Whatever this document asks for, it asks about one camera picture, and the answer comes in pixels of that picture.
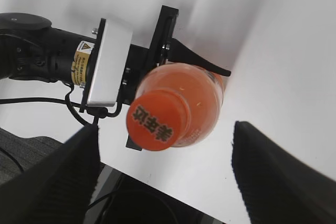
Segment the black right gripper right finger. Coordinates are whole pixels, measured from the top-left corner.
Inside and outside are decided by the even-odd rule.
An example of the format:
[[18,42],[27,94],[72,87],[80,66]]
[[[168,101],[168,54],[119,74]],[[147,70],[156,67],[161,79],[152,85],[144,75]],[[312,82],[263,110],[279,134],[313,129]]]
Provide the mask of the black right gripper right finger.
[[232,169],[251,223],[335,223],[335,180],[237,121]]

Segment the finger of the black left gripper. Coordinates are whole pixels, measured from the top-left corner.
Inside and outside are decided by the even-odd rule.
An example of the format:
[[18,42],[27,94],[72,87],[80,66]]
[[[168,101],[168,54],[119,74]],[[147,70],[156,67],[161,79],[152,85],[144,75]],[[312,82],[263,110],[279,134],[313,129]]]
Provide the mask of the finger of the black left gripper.
[[220,76],[230,76],[232,73],[230,70],[223,69],[202,58],[175,38],[172,38],[164,48],[167,51],[167,59],[170,62],[198,66]]

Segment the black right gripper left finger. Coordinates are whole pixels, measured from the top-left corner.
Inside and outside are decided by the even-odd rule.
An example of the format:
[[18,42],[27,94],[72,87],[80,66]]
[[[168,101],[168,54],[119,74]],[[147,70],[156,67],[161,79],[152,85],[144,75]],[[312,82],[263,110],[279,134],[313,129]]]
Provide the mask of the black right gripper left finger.
[[83,223],[100,174],[99,128],[86,125],[1,185],[1,223]]

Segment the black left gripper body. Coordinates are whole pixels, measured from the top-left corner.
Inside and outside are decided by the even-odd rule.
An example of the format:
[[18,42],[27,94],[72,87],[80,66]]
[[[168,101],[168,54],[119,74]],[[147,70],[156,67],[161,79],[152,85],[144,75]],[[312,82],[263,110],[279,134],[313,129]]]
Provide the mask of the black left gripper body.
[[135,98],[138,85],[152,69],[166,63],[171,47],[178,9],[162,6],[149,48],[130,45],[124,73],[117,98],[117,108],[113,113],[120,114],[122,106],[129,105]]

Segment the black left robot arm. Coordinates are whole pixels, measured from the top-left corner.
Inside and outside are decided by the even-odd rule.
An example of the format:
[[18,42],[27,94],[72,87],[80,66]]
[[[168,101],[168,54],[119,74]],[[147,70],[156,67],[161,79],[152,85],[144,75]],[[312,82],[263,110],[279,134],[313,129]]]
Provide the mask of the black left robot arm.
[[162,6],[149,48],[131,44],[132,30],[101,19],[93,37],[54,28],[26,13],[1,14],[1,78],[61,81],[83,88],[80,112],[116,117],[130,104],[144,76],[167,62],[199,66],[223,77],[223,69],[173,38],[178,10]]

